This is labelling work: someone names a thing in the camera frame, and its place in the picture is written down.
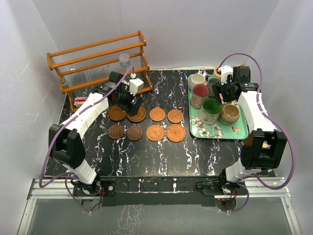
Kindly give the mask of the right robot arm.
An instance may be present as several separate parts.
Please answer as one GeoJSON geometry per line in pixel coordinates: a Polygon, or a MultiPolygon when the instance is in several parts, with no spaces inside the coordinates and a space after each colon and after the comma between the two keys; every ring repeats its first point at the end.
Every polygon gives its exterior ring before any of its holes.
{"type": "Polygon", "coordinates": [[[251,82],[248,66],[222,66],[216,68],[214,74],[220,80],[212,86],[217,103],[237,101],[249,129],[238,161],[219,175],[219,191],[230,194],[245,177],[276,169],[281,162],[287,137],[266,118],[259,85],[251,82]]]}

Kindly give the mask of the brown stoneware mug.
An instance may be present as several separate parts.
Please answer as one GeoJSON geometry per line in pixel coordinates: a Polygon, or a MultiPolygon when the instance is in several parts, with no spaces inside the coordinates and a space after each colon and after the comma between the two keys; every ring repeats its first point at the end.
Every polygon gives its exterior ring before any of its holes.
{"type": "Polygon", "coordinates": [[[219,119],[226,125],[232,125],[238,121],[240,109],[234,104],[224,104],[219,119]]]}

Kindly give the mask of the pink halloween mug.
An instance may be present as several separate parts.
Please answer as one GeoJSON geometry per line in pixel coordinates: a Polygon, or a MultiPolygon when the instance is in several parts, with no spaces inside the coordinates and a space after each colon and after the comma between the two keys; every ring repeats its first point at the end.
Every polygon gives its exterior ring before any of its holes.
{"type": "Polygon", "coordinates": [[[204,100],[209,95],[209,88],[204,84],[198,84],[193,88],[191,95],[191,106],[200,109],[204,100]]]}

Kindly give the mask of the orange wooden shelf rack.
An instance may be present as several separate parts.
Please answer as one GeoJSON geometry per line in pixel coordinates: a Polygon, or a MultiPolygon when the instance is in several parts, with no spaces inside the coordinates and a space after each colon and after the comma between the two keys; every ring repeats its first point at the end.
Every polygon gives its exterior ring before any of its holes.
{"type": "Polygon", "coordinates": [[[138,93],[153,89],[148,71],[150,65],[144,53],[147,41],[142,31],[103,40],[84,46],[74,47],[59,52],[47,53],[47,65],[56,71],[61,92],[67,94],[71,110],[74,107],[73,92],[90,86],[102,84],[108,80],[111,71],[124,74],[128,68],[120,65],[119,55],[130,56],[130,66],[144,81],[138,93]]]}

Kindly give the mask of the woven rattan coaster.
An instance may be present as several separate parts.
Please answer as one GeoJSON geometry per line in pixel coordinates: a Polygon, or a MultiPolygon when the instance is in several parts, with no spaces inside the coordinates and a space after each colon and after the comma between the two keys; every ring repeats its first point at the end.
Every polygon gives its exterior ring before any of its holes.
{"type": "Polygon", "coordinates": [[[151,141],[160,141],[164,138],[164,129],[159,125],[151,125],[146,130],[146,136],[151,141]]]}
{"type": "Polygon", "coordinates": [[[186,136],[186,130],[179,124],[172,124],[166,129],[166,137],[172,142],[181,142],[186,136]]]}

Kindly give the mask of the orange ringed wooden saucer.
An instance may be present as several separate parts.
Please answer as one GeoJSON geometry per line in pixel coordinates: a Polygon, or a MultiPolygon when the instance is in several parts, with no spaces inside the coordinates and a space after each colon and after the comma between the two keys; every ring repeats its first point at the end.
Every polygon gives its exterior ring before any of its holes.
{"type": "Polygon", "coordinates": [[[109,108],[108,115],[113,121],[121,121],[126,117],[127,113],[117,105],[113,105],[109,108]]]}

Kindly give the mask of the dark walnut coaster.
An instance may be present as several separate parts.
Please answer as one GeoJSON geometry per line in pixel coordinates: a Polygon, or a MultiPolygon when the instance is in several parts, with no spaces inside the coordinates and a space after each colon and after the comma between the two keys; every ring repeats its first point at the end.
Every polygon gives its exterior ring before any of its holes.
{"type": "Polygon", "coordinates": [[[125,129],[122,125],[115,124],[108,129],[108,135],[111,139],[117,140],[124,136],[125,129]]]}
{"type": "Polygon", "coordinates": [[[139,126],[131,126],[126,131],[126,136],[131,141],[137,141],[142,138],[143,130],[139,126]]]}

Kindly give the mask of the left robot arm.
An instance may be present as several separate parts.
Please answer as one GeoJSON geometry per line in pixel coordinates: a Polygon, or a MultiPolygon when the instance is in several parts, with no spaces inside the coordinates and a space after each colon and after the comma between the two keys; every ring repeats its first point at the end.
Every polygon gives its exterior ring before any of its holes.
{"type": "Polygon", "coordinates": [[[100,192],[101,183],[96,171],[85,159],[85,147],[82,139],[92,123],[110,106],[116,105],[130,116],[135,116],[142,99],[133,99],[144,82],[131,73],[130,78],[117,72],[111,72],[108,81],[95,87],[82,106],[60,125],[49,129],[48,157],[67,169],[73,177],[73,184],[89,195],[100,192]]]}

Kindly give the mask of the green inside mug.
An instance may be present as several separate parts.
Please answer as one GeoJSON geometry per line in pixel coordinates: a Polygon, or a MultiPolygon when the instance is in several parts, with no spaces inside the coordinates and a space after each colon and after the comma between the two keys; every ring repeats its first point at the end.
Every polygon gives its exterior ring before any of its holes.
{"type": "Polygon", "coordinates": [[[218,119],[221,111],[221,104],[218,104],[214,98],[207,98],[202,103],[199,119],[204,124],[212,125],[218,119]]]}

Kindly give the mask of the green floral tray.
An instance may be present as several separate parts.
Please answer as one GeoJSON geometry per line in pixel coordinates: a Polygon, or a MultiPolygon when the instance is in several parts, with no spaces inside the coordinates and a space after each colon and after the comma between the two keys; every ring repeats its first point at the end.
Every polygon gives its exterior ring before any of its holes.
{"type": "Polygon", "coordinates": [[[241,106],[240,117],[232,125],[226,125],[218,118],[212,125],[204,124],[199,119],[200,109],[191,106],[192,91],[189,90],[189,123],[190,132],[196,138],[244,140],[249,135],[248,125],[241,106]]]}

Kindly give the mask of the light wood coaster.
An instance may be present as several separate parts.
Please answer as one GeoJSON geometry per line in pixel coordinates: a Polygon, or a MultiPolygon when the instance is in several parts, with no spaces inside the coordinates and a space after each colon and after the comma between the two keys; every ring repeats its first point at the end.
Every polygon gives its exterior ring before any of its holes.
{"type": "Polygon", "coordinates": [[[160,122],[164,120],[166,113],[162,108],[155,107],[150,111],[149,116],[152,121],[160,122]]]}
{"type": "Polygon", "coordinates": [[[167,115],[168,120],[173,124],[178,124],[183,120],[183,113],[180,110],[172,109],[167,115]]]}

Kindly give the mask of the brown ringed wooden saucer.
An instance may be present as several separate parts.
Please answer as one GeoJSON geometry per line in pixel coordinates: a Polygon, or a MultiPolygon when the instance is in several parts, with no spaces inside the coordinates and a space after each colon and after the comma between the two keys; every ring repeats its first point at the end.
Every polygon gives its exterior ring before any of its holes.
{"type": "Polygon", "coordinates": [[[127,115],[128,120],[131,122],[141,122],[145,119],[145,117],[146,117],[146,110],[142,106],[139,107],[136,115],[134,116],[127,115]]]}

